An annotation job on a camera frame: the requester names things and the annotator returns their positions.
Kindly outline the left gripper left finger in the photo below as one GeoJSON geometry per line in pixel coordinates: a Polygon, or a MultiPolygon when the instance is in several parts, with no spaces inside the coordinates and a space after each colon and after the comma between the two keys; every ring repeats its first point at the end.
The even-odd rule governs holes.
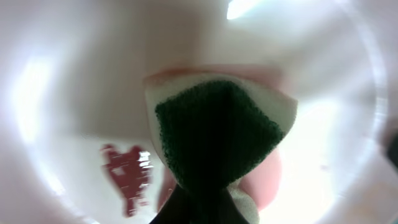
{"type": "Polygon", "coordinates": [[[160,212],[150,224],[201,224],[200,201],[188,190],[176,185],[160,212]]]}

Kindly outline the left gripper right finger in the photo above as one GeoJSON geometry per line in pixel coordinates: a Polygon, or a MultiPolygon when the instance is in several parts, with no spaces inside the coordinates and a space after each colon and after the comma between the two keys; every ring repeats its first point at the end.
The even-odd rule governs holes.
{"type": "Polygon", "coordinates": [[[211,224],[248,224],[235,206],[226,189],[221,190],[213,199],[211,208],[211,224]]]}

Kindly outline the green and white sponge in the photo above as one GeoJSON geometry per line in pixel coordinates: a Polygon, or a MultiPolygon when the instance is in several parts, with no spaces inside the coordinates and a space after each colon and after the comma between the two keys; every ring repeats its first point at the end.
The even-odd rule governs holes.
{"type": "Polygon", "coordinates": [[[216,195],[231,195],[231,184],[277,147],[297,114],[295,99],[227,73],[159,74],[144,86],[154,148],[176,183],[198,197],[202,223],[211,223],[216,195]]]}

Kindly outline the white plate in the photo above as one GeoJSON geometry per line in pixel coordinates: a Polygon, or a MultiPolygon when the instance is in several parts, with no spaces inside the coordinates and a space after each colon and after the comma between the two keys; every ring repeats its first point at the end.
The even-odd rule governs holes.
{"type": "Polygon", "coordinates": [[[1,222],[149,223],[142,79],[277,68],[298,116],[261,223],[394,223],[396,1],[2,1],[1,222]]]}

